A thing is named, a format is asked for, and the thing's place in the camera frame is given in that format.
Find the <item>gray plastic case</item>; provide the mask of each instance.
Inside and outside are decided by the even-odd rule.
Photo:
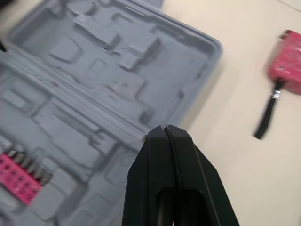
[[[215,39],[127,0],[45,1],[5,43],[0,152],[15,147],[53,178],[30,207],[0,187],[1,226],[121,225],[144,136],[179,125],[221,55]]]

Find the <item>molded compartment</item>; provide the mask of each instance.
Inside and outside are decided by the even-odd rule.
[[[0,225],[119,226],[143,136],[178,125],[220,55],[215,39],[126,0],[48,0],[0,53],[0,153],[53,174],[30,207],[0,186]]]

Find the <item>drill bit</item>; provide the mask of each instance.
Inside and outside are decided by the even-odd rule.
[[[29,165],[27,168],[27,173],[31,174],[37,167],[38,165],[35,162],[32,162],[32,164]]]
[[[52,178],[51,174],[45,173],[44,176],[41,178],[40,184],[44,186],[51,180],[51,178]]]
[[[12,149],[12,150],[10,150],[10,151],[7,153],[7,156],[8,156],[9,158],[12,158],[12,157],[14,157],[15,154],[17,154],[17,151],[14,150],[14,149]]]
[[[32,162],[32,160],[28,157],[25,157],[24,160],[22,161],[21,163],[21,167],[24,169],[24,168],[27,168],[30,163]]]
[[[14,160],[15,163],[19,164],[19,163],[21,163],[21,162],[23,161],[24,157],[25,157],[25,154],[23,154],[23,153],[18,153],[18,154],[13,158],[13,160]]]
[[[42,176],[46,173],[46,171],[44,169],[42,169],[41,167],[37,167],[33,173],[33,178],[36,180],[39,180],[42,178]]]

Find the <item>wrist strap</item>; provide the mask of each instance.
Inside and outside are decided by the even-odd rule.
[[[269,122],[272,117],[274,105],[279,98],[279,95],[281,93],[280,90],[284,86],[284,84],[285,84],[285,82],[282,81],[281,79],[277,79],[275,82],[274,89],[270,94],[270,99],[269,99],[267,108],[265,110],[265,113],[263,115],[263,118],[261,120],[261,123],[259,124],[259,127],[254,134],[254,137],[256,137],[257,139],[261,139],[269,127]]]

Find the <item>white surface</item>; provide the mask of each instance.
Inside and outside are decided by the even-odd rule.
[[[0,34],[38,2],[1,13]],[[224,46],[209,98],[199,97],[183,127],[194,119],[188,131],[218,169],[240,225],[300,226],[301,97],[282,92],[266,137],[252,133],[272,87],[269,54],[284,30],[301,32],[301,13],[277,0],[165,0],[163,11]]]
[[[293,7],[296,10],[301,11],[301,1],[300,0],[279,0],[284,4]]]

